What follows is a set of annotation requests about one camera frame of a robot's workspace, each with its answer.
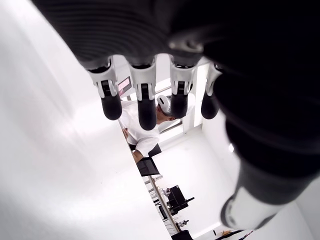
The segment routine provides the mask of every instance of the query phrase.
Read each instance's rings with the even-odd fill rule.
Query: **person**
[[[136,163],[142,158],[147,157],[148,153],[159,142],[159,125],[167,121],[175,120],[175,117],[171,115],[170,99],[171,96],[160,95],[157,97],[157,106],[155,107],[156,126],[150,131],[144,130],[140,126],[137,101],[121,101],[122,115],[118,121],[126,141],[130,145],[135,146],[135,151],[132,153],[132,155]],[[189,102],[194,101],[188,101],[187,114],[194,106],[193,104],[189,104]]]

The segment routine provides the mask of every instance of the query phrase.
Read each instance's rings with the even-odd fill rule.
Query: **white wall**
[[[233,184],[199,127],[160,147],[162,153],[153,160],[163,179],[156,183],[162,188],[179,185],[186,199],[195,197],[179,212],[178,222],[190,220],[183,229],[198,237],[220,221],[221,207],[232,194]]]
[[[225,115],[219,110],[215,118],[203,119],[202,132],[217,155],[219,163],[235,185],[239,175],[240,162],[238,156],[228,149],[230,141],[226,133],[225,118]]]
[[[315,240],[320,239],[320,178],[312,182],[296,203]]]
[[[26,0],[0,1],[0,33],[0,239],[170,240],[57,33]]]

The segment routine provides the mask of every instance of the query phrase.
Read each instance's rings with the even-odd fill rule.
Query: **robotic finger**
[[[177,119],[183,118],[187,114],[188,94],[191,90],[195,67],[196,64],[192,66],[178,64],[175,62],[175,58],[171,57],[171,112]]]
[[[107,58],[105,66],[87,71],[98,89],[104,115],[110,120],[117,120],[122,114],[122,107],[113,57]]]
[[[214,83],[221,74],[217,69],[217,65],[211,62],[206,76],[205,91],[201,105],[201,114],[205,119],[213,119],[218,113],[219,106],[214,94]]]
[[[138,100],[139,123],[144,130],[152,130],[157,124],[155,87],[156,58],[127,58],[132,75],[133,86]]]

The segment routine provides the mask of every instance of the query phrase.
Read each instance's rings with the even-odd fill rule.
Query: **vr headset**
[[[162,112],[164,115],[167,117],[171,117],[171,96],[165,96],[165,95],[160,95],[157,97],[156,101],[158,102],[158,105],[160,106]]]

